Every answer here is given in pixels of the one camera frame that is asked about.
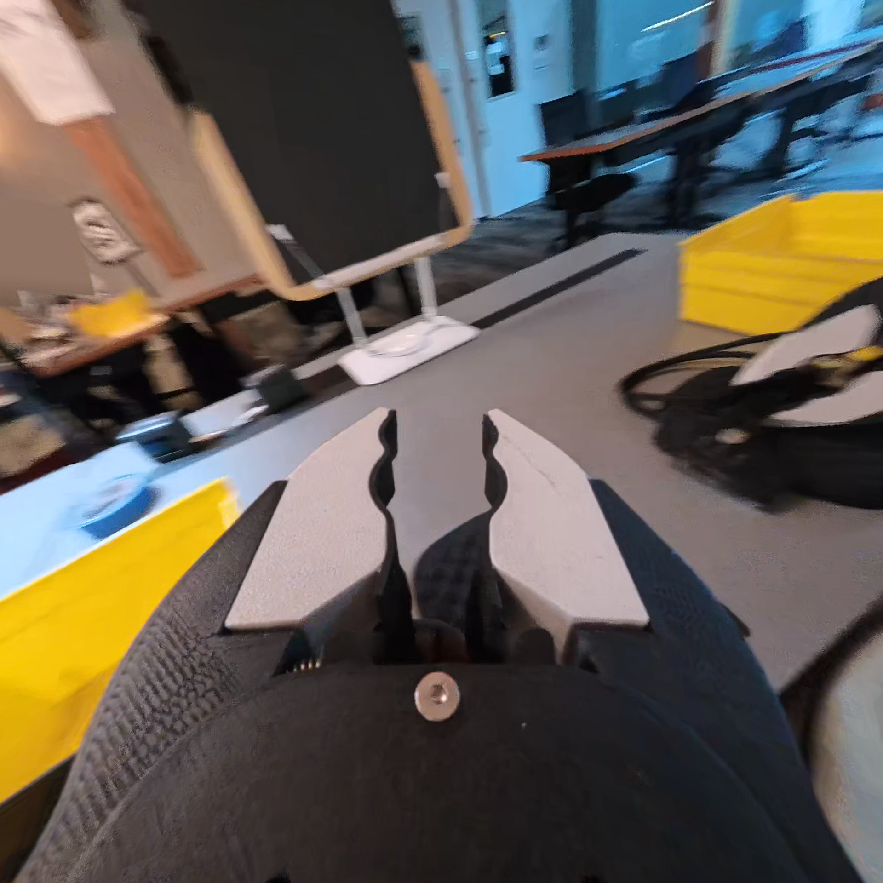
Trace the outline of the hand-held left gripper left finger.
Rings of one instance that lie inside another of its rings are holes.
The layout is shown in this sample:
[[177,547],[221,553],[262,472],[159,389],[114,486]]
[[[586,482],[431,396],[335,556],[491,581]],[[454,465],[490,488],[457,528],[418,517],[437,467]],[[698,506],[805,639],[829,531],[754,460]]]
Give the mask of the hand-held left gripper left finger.
[[227,612],[227,631],[413,630],[389,509],[396,417],[374,409],[288,476]]

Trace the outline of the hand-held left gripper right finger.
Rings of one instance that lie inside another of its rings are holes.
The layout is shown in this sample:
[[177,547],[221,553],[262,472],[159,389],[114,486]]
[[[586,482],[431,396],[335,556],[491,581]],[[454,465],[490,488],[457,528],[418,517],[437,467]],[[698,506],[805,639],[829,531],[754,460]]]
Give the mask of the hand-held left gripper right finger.
[[499,409],[483,417],[488,553],[516,606],[567,653],[583,627],[651,618],[585,471]]

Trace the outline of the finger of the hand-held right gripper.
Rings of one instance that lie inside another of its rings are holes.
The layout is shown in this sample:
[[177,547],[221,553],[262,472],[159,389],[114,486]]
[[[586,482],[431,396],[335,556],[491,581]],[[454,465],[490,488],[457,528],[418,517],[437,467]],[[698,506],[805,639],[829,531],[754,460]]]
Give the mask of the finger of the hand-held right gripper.
[[860,375],[832,394],[778,413],[779,425],[847,425],[882,414],[882,372]]
[[742,367],[730,385],[766,381],[815,359],[840,356],[871,346],[877,338],[881,314],[876,305],[860,305],[810,327],[772,341]]

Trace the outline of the black hdmi switch box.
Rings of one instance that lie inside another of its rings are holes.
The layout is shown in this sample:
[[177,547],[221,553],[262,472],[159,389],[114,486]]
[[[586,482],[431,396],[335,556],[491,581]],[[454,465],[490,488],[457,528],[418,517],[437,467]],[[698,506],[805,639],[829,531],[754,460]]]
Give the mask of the black hdmi switch box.
[[709,371],[666,396],[656,446],[693,474],[760,508],[809,498],[860,510],[882,508],[881,422],[774,425],[811,385],[730,385]]

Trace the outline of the yellow plastic bin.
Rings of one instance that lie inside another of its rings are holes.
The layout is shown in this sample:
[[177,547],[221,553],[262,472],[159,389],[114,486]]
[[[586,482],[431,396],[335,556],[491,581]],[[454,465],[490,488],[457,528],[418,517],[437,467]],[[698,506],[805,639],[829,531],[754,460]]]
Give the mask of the yellow plastic bin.
[[683,321],[752,337],[796,329],[882,275],[882,192],[793,194],[679,245]]
[[214,480],[2,600],[2,802],[77,752],[140,630],[239,512]]

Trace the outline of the black textured wrist rest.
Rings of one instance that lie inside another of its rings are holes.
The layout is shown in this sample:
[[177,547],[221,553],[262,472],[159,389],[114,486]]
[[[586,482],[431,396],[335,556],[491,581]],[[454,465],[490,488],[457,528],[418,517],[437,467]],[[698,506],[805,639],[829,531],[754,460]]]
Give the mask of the black textured wrist rest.
[[425,619],[464,631],[472,616],[500,604],[489,555],[490,513],[484,512],[436,539],[413,572],[417,608]]

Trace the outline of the grey power adapter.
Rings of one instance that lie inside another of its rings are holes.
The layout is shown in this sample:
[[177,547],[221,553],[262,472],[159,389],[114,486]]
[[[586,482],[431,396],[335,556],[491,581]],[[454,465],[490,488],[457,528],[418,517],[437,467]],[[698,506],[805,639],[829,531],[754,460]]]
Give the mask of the grey power adapter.
[[183,423],[182,411],[170,411],[133,422],[115,437],[116,445],[133,443],[149,458],[166,464],[192,455],[193,435]]
[[273,364],[250,377],[252,388],[267,413],[281,413],[310,397],[302,382],[291,369]]

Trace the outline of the blue tape roll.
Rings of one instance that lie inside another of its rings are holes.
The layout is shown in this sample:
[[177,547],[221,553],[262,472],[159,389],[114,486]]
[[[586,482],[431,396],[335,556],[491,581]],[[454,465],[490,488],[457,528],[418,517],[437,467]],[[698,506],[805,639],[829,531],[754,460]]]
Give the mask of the blue tape roll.
[[126,474],[103,481],[75,510],[77,528],[99,541],[125,530],[149,513],[154,491],[148,477]]

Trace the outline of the white panel stand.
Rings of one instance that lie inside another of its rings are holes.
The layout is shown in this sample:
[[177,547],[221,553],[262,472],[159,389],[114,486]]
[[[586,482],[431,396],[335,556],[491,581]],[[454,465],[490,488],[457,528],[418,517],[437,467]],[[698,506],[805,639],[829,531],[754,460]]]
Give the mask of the white panel stand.
[[[480,335],[476,326],[443,315],[439,310],[430,258],[447,247],[446,233],[422,238],[348,269],[325,273],[284,225],[268,224],[266,229],[306,271],[318,293],[335,293],[353,340],[352,348],[338,359],[338,365],[359,386],[390,381]],[[416,273],[418,316],[381,337],[370,338],[356,308],[351,285],[405,263],[412,264]]]

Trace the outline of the black office chair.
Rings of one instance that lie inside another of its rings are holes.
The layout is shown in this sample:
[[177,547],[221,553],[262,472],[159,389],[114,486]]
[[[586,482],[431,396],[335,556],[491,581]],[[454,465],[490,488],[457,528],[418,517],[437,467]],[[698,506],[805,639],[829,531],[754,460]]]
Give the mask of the black office chair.
[[609,225],[604,220],[606,207],[631,191],[637,182],[635,174],[618,172],[549,190],[547,206],[562,213],[564,219],[563,234],[556,241],[556,247],[567,250],[608,233]]

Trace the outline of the long wooden desk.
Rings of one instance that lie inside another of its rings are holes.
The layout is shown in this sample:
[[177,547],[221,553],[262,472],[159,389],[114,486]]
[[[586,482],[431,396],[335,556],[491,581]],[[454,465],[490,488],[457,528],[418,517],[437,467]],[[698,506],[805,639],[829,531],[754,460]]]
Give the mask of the long wooden desk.
[[[818,57],[781,59],[770,65],[742,68],[700,80],[672,107],[650,111],[641,121],[543,147],[520,157],[548,170],[549,190],[610,173],[631,172],[654,158],[672,167],[657,215],[634,223],[609,225],[609,232],[701,230],[721,219],[702,212],[700,194],[710,175],[728,174],[734,183],[783,180],[811,165],[789,167],[792,144],[811,138],[820,145],[822,130],[798,124],[819,117],[851,98],[865,98],[881,72],[881,36],[852,47],[825,50]],[[747,124],[776,116],[778,134],[772,146],[748,170],[717,168],[713,156]]]

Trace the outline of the cluttered wooden desk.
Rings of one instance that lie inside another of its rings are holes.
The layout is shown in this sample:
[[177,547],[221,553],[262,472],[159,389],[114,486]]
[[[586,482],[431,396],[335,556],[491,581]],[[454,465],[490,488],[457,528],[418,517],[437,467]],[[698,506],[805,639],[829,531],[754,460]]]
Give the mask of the cluttered wooden desk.
[[182,396],[194,394],[192,386],[181,390],[157,390],[149,378],[151,344],[162,338],[171,342],[178,322],[154,307],[155,322],[123,337],[86,337],[68,321],[68,311],[77,302],[93,298],[62,298],[19,293],[19,306],[2,305],[2,362],[10,363],[43,393],[54,394],[63,403],[84,397],[94,390],[110,388],[144,416],[170,409]]

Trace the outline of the yellow paper sheet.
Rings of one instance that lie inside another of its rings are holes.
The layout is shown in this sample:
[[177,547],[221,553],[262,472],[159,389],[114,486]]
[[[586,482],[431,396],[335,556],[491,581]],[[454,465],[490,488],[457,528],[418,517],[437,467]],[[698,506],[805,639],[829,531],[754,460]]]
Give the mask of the yellow paper sheet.
[[68,311],[71,326],[93,338],[127,336],[151,326],[156,318],[148,294],[139,288],[77,302]]

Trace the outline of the black wood-framed acoustic panel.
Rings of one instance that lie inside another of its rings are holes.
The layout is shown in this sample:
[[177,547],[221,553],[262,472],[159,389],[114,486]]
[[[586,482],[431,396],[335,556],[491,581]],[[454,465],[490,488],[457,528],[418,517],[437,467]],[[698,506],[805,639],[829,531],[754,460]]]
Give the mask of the black wood-framed acoustic panel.
[[293,303],[474,228],[435,74],[393,2],[128,2],[188,89],[194,148],[261,287]]

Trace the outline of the white logo wall sign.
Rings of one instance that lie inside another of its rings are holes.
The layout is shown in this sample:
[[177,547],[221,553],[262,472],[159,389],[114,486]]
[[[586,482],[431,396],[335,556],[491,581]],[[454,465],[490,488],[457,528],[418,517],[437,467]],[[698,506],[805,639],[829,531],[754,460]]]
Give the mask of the white logo wall sign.
[[104,203],[84,198],[69,205],[86,251],[101,265],[119,266],[143,254],[143,249]]

